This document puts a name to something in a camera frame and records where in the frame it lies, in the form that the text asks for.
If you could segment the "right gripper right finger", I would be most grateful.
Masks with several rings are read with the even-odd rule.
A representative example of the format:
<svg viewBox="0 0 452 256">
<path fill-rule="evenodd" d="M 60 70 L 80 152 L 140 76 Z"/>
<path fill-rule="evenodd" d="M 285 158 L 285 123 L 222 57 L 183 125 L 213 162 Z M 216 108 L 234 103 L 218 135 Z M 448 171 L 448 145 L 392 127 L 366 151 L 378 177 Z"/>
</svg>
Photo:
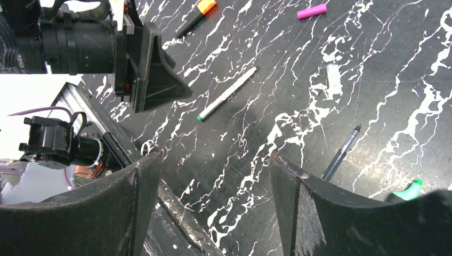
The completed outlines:
<svg viewBox="0 0 452 256">
<path fill-rule="evenodd" d="M 273 154 L 284 255 L 451 255 L 451 191 L 386 203 L 342 189 Z"/>
</svg>

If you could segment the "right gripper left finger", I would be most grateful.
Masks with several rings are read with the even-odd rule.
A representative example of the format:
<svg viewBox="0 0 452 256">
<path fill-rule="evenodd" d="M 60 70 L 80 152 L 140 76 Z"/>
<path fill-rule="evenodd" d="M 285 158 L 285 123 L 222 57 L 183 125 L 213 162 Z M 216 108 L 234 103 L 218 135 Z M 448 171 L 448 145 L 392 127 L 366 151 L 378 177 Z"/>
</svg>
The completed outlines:
<svg viewBox="0 0 452 256">
<path fill-rule="evenodd" d="M 152 153 L 42 202 L 1 206 L 1 255 L 140 255 L 160 174 Z"/>
</svg>

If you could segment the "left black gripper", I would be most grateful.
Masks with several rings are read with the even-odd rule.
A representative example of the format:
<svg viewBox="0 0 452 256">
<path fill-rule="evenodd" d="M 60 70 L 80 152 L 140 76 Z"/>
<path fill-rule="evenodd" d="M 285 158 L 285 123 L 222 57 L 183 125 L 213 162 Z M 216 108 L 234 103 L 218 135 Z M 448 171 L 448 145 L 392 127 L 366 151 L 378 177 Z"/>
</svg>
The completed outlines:
<svg viewBox="0 0 452 256">
<path fill-rule="evenodd" d="M 69 12 L 52 20 L 40 20 L 43 56 L 53 74 L 106 74 L 115 95 L 129 97 L 135 113 L 155 110 L 187 99 L 192 90 L 174 71 L 174 62 L 162 47 L 162 35 L 153 22 L 142 29 L 140 62 L 133 83 L 130 43 L 141 38 L 141 23 L 124 15 L 117 22 L 76 21 Z"/>
</svg>

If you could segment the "white marker pen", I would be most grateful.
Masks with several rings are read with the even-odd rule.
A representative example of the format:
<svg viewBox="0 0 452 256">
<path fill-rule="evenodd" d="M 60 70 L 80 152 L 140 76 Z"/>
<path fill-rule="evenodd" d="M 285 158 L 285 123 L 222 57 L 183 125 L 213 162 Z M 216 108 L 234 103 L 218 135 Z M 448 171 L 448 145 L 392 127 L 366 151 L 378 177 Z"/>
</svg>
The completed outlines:
<svg viewBox="0 0 452 256">
<path fill-rule="evenodd" d="M 217 99 L 208 105 L 198 116 L 197 119 L 202 122 L 207 118 L 218 106 L 220 106 L 226 99 L 232 96 L 239 88 L 241 88 L 259 69 L 258 66 L 252 67 L 238 78 L 229 88 L 227 88 Z"/>
</svg>

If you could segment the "orange black highlighter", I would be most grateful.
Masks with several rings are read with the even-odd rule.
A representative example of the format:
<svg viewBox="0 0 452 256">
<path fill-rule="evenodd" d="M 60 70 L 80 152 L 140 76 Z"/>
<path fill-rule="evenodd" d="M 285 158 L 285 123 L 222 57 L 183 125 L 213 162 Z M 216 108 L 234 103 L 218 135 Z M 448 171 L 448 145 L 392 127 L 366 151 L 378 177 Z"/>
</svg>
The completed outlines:
<svg viewBox="0 0 452 256">
<path fill-rule="evenodd" d="M 181 24 L 175 29 L 175 37 L 183 37 L 216 5 L 215 0 L 202 0 L 196 4 L 188 15 L 182 19 Z"/>
</svg>

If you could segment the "magenta pen cap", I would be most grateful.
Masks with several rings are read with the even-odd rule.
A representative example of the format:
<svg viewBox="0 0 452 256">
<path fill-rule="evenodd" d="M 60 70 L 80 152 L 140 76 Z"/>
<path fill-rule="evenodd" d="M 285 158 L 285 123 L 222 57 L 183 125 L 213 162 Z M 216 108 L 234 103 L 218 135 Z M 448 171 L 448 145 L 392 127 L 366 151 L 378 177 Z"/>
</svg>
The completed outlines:
<svg viewBox="0 0 452 256">
<path fill-rule="evenodd" d="M 297 18 L 299 20 L 310 18 L 315 15 L 324 14 L 327 12 L 327 5 L 326 4 L 319 4 L 307 9 L 303 9 L 297 12 Z"/>
</svg>

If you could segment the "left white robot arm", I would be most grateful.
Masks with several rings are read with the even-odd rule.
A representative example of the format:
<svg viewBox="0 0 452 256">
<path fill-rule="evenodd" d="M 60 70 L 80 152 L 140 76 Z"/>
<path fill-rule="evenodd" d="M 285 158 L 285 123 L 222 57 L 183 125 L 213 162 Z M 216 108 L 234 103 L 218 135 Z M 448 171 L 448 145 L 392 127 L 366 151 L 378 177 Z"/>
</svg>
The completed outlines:
<svg viewBox="0 0 452 256">
<path fill-rule="evenodd" d="M 103 74 L 115 96 L 141 113 L 192 96 L 174 67 L 136 1 L 98 1 L 80 12 L 66 1 L 1 1 L 2 74 Z"/>
</svg>

